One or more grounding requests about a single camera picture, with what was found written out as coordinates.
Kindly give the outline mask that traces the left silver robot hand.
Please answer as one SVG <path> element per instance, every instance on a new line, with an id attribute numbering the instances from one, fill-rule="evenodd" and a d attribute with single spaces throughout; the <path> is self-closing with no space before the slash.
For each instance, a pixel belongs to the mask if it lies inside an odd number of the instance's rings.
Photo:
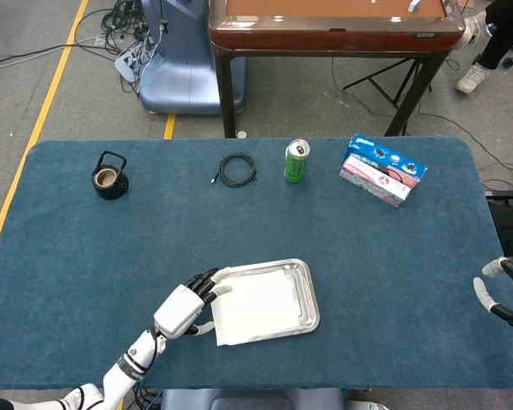
<path id="1" fill-rule="evenodd" d="M 183 335 L 201 336 L 213 330 L 213 320 L 202 325 L 194 322 L 207 305 L 233 290 L 231 285 L 221 284 L 231 271 L 229 266 L 214 267 L 177 286 L 154 313 L 157 331 L 173 340 Z"/>

